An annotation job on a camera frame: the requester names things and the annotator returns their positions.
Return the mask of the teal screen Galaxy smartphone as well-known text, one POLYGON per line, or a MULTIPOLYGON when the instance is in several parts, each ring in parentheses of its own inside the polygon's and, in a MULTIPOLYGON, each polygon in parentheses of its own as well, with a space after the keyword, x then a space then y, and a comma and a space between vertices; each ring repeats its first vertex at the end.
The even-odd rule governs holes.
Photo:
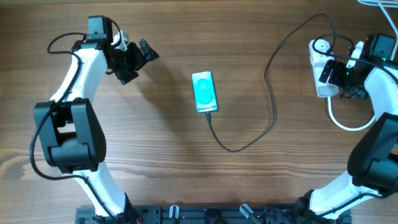
POLYGON ((197 113, 218 111, 218 100, 211 71, 191 75, 197 113))

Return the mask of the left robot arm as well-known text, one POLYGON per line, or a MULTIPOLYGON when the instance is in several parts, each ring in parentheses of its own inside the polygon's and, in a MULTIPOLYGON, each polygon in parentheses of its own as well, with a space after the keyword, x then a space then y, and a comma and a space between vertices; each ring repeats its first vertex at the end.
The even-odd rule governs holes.
POLYGON ((90 16, 88 32, 67 52, 70 69, 49 101, 34 107, 36 130, 30 144, 34 172, 47 180, 73 179, 93 203, 76 211, 77 223, 139 223, 141 216, 114 181, 104 159, 106 138, 92 106, 103 75, 125 85, 159 58, 144 40, 135 44, 105 16, 90 16))

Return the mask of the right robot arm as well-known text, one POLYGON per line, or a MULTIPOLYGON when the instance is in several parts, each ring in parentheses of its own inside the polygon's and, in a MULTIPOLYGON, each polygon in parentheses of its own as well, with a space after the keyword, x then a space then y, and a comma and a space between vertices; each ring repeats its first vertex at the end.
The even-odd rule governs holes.
POLYGON ((352 150, 346 171, 321 189, 308 191, 294 207, 295 219, 305 222, 336 220, 343 212, 366 200, 397 193, 397 63, 390 60, 394 39, 370 34, 352 46, 348 63, 336 62, 331 50, 311 42, 312 65, 317 55, 328 57, 318 80, 344 90, 358 90, 371 99, 374 122, 352 150))

